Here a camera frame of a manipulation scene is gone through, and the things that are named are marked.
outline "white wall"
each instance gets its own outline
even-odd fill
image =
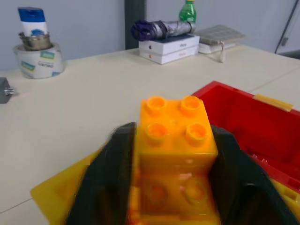
[[[65,60],[125,49],[124,0],[1,0],[0,71],[17,68],[17,8],[27,6],[44,10],[51,41],[60,44]]]
[[[184,0],[148,0],[148,21],[177,20]],[[275,52],[295,0],[195,0],[197,30],[223,24],[248,36],[244,44]]]

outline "table surface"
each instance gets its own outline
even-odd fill
[[[300,60],[246,46],[226,55],[223,64],[199,54],[159,65],[134,49],[67,61],[49,79],[0,72],[17,91],[0,105],[0,224],[47,224],[30,190],[97,150],[114,128],[138,121],[144,98],[182,98],[216,80],[300,110]]]

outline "red plastic box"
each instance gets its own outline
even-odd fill
[[[271,178],[300,193],[300,112],[286,112],[216,81],[193,95],[203,100],[212,125],[233,133]]]

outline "blue bottle cap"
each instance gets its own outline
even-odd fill
[[[44,12],[41,8],[19,7],[18,10],[22,22],[45,22]]]

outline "tape roll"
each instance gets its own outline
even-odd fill
[[[14,47],[17,62],[25,77],[31,79],[48,78],[64,71],[60,46],[52,44],[52,48],[41,51],[26,51],[23,45]]]

